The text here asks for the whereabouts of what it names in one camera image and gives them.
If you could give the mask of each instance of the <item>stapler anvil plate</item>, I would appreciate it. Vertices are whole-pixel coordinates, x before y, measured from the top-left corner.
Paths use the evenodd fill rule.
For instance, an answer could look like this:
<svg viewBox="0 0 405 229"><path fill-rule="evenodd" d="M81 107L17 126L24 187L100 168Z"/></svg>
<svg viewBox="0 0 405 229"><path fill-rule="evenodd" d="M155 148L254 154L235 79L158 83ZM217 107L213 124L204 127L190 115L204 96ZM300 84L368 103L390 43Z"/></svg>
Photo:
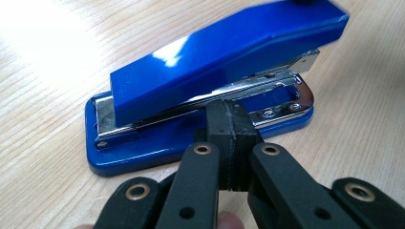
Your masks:
<svg viewBox="0 0 405 229"><path fill-rule="evenodd" d="M215 99L238 100L264 138L306 126L313 96L299 73L348 20L327 0L264 4L116 70L112 90L85 108L92 171L109 177L181 159Z"/></svg>

